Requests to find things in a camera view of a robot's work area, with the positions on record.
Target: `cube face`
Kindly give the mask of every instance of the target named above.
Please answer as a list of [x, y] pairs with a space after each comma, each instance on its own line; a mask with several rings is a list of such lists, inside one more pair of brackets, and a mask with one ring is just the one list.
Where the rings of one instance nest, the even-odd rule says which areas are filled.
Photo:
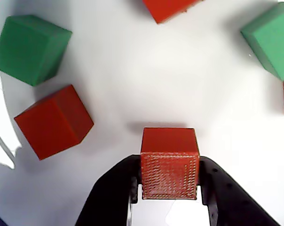
[[38, 101], [15, 121], [40, 160], [79, 144], [94, 125], [73, 86]]
[[10, 16], [0, 36], [0, 70], [36, 86], [55, 76], [70, 37], [35, 16]]
[[264, 68], [284, 81], [284, 2], [241, 30]]
[[144, 0], [155, 21], [159, 24], [177, 13], [185, 11], [198, 0]]
[[199, 152], [194, 129], [145, 128], [143, 199], [196, 199]]

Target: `red cube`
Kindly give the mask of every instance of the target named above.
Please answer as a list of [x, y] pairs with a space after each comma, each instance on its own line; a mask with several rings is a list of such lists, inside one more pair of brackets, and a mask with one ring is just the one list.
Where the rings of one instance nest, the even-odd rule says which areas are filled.
[[36, 102], [15, 121], [40, 160], [79, 144], [94, 125], [72, 85]]
[[145, 128], [143, 199], [197, 198], [199, 151], [194, 129]]
[[198, 0], [143, 0], [153, 18], [159, 24], [173, 15], [185, 12]]

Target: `red cube top face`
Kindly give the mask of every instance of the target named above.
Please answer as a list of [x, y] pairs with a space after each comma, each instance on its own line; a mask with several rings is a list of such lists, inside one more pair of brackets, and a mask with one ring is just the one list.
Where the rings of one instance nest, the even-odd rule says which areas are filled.
[[196, 199], [199, 152], [194, 129], [145, 128], [143, 199]]
[[159, 24], [171, 16], [186, 11], [198, 0], [144, 0], [153, 18]]
[[72, 85], [15, 117], [40, 160], [79, 144], [94, 125]]

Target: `white background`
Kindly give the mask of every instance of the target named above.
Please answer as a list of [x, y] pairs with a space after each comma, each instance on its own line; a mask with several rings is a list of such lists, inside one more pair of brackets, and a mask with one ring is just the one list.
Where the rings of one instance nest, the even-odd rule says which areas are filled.
[[[273, 4], [206, 0], [157, 25], [142, 0], [0, 0], [0, 32], [16, 14], [73, 31], [53, 79], [33, 88], [1, 74], [22, 147], [12, 150], [14, 170], [0, 165], [0, 216], [9, 226], [74, 225], [97, 179], [140, 152], [143, 128], [169, 126], [195, 128], [201, 155], [284, 226], [282, 82], [263, 69], [239, 33]], [[13, 117], [67, 84], [95, 126], [82, 144], [39, 161]], [[182, 224], [174, 212], [186, 205], [173, 204], [140, 201], [133, 225], [166, 226], [176, 217], [179, 226], [208, 225], [197, 218], [206, 211], [200, 204]]]

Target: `green block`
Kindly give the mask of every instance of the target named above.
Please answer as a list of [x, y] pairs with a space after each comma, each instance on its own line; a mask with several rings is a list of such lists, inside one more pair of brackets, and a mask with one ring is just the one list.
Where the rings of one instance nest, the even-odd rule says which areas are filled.
[[263, 67], [284, 81], [284, 2], [241, 30]]
[[10, 16], [0, 36], [0, 71], [32, 86], [54, 77], [72, 32], [36, 16]]

